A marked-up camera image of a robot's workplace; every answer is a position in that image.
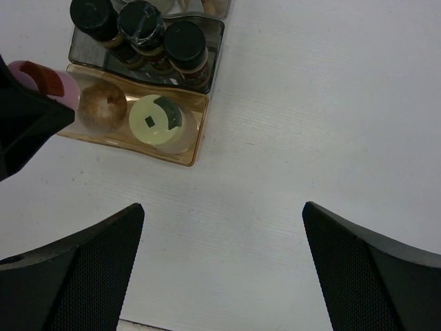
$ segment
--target brown tray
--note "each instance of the brown tray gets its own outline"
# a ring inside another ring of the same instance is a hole
[[[191,167],[194,164],[199,143],[201,142],[205,115],[207,114],[209,103],[209,98],[206,94],[196,93],[179,88],[162,88],[158,86],[136,83],[120,76],[110,74],[106,71],[87,66],[80,66],[77,64],[70,64],[67,71],[89,74],[94,77],[105,79],[106,81],[112,82],[119,86],[124,91],[127,98],[128,112],[130,112],[130,108],[136,101],[148,94],[159,94],[175,101],[180,106],[192,111],[198,124],[198,138],[194,147],[190,148],[184,153],[165,154],[164,152],[161,152],[148,144],[140,142],[134,137],[128,125],[128,116],[126,117],[125,123],[121,129],[105,136],[91,136],[88,134],[76,133],[73,129],[75,126],[80,125],[78,121],[75,121],[75,123],[59,132],[60,136],[80,141],[87,141],[89,143],[98,143],[100,145],[132,150],[134,152],[139,152],[156,159],[180,164],[182,166],[184,165]]]

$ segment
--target table surface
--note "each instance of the table surface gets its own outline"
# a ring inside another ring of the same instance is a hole
[[[3,1],[6,62],[65,68],[68,7]],[[0,258],[138,201],[121,318],[330,330],[306,201],[441,253],[440,17],[436,0],[236,0],[196,165],[53,137],[0,185]]]

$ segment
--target black lid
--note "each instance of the black lid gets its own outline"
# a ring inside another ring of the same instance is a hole
[[[129,2],[119,13],[118,29],[135,44],[154,38],[162,27],[161,12],[143,0]]]
[[[192,22],[178,22],[165,31],[165,52],[180,69],[191,70],[202,64],[206,48],[204,32]]]
[[[70,17],[80,31],[97,41],[109,41],[118,34],[118,14],[110,0],[72,0]]]

